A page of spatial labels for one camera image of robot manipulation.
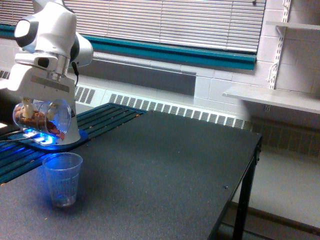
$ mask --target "window sill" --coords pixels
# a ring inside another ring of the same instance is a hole
[[[14,26],[0,25],[0,37],[13,38]],[[223,67],[253,70],[257,56],[207,49],[162,45],[131,40],[84,35],[93,49],[100,52],[125,54],[203,67]]]

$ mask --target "window blinds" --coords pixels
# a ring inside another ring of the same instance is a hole
[[[0,23],[15,25],[30,0],[0,0]],[[256,53],[266,0],[64,0],[81,34]]]

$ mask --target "plastic cup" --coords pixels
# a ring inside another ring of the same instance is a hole
[[[54,206],[63,208],[75,203],[82,162],[81,156],[71,152],[52,154],[42,162]]]

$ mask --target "black cable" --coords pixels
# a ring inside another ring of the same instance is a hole
[[[75,85],[74,85],[76,87],[77,84],[78,84],[78,81],[79,81],[79,72],[78,72],[78,69],[77,69],[77,64],[74,61],[71,63],[71,66],[73,68],[74,74],[76,75],[76,82],[75,82]]]
[[[34,135],[34,136],[29,136],[29,137],[24,137],[24,138],[17,138],[17,139],[9,139],[9,140],[1,140],[0,143],[11,143],[11,142],[18,142],[21,140],[27,140],[27,139],[34,139],[34,138],[38,138],[38,134]]]
[[[9,132],[9,133],[6,133],[6,134],[3,134],[0,136],[0,139],[4,138],[4,137],[7,137],[7,136],[10,136],[12,134],[18,134],[18,133],[22,133],[23,131],[22,130],[18,130],[18,131],[12,131],[12,132]]]
[[[76,76],[76,82],[75,82],[75,85],[74,85],[74,87],[76,87],[76,86],[77,86],[77,84],[78,84],[78,81],[79,81],[79,76],[77,75],[77,76]]]

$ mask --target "table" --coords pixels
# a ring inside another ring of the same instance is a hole
[[[147,112],[72,150],[78,199],[54,208],[42,166],[0,187],[0,238],[210,239],[241,180],[241,239],[260,134]]]

